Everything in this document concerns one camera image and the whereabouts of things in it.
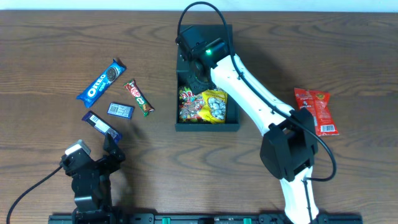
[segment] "black box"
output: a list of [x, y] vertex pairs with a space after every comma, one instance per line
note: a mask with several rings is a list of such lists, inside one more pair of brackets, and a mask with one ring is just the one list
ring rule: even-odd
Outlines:
[[[184, 30], [191, 25], [181, 25], [181, 30]], [[223, 25], [194, 25], [200, 32], [202, 37], [208, 42], [212, 42], [215, 39], [221, 37], [226, 42], [228, 41], [225, 28]], [[228, 25], [229, 33], [232, 34], [232, 26]], [[189, 63], [183, 61], [180, 57], [180, 49], [178, 48], [177, 54], [177, 115], [175, 122], [176, 131], [237, 131], [240, 127], [239, 124], [239, 105], [234, 101], [232, 97], [228, 95], [226, 105], [226, 119], [225, 124], [195, 124], [195, 123], [179, 123], [178, 121], [178, 88], [185, 85], [184, 77], [188, 75], [190, 71]]]

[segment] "blue snack package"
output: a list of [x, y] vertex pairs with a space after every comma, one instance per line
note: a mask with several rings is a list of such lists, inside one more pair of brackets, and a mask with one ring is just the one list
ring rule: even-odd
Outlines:
[[133, 111], [134, 107], [132, 106], [122, 105], [120, 103], [111, 103], [108, 108], [108, 115], [131, 119]]
[[122, 134], [110, 126], [107, 122], [105, 122], [102, 118], [94, 114], [92, 111], [87, 112], [86, 115], [81, 119], [82, 121], [86, 121], [92, 127], [97, 129], [97, 131], [101, 132], [103, 135], [106, 136], [109, 133], [115, 143], [117, 144], [122, 139]]
[[76, 99], [82, 100], [87, 108], [93, 106], [95, 101], [102, 96], [106, 89], [126, 70], [124, 65], [119, 64], [115, 59], [113, 63], [89, 85]]

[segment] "red candy wrapper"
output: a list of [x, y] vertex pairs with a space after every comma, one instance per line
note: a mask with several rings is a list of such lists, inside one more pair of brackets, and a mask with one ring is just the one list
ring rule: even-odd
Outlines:
[[317, 136], [338, 135], [335, 122], [327, 107], [330, 98], [329, 93], [294, 88], [294, 95], [300, 109], [305, 107], [311, 112]]

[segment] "kitkat bar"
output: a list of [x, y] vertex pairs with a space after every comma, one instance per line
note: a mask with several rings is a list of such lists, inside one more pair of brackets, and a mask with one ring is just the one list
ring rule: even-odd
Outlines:
[[294, 88], [299, 108], [306, 108], [314, 117], [317, 136], [337, 135], [338, 130], [327, 107], [330, 94], [318, 90]]
[[155, 109], [145, 99], [144, 95], [139, 91], [136, 81], [134, 79], [125, 83], [123, 87], [126, 88], [131, 93], [131, 95], [136, 99], [139, 107], [144, 113], [144, 116], [147, 116], [149, 112], [155, 111]]

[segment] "blue oreo wrapper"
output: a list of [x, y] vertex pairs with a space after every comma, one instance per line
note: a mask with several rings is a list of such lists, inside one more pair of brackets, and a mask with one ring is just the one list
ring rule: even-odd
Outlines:
[[117, 61], [113, 59], [113, 63], [96, 80], [94, 80], [94, 82], [89, 85], [83, 93], [80, 93], [76, 99], [82, 100], [85, 103], [85, 106], [90, 108], [125, 70], [125, 66], [117, 63]]

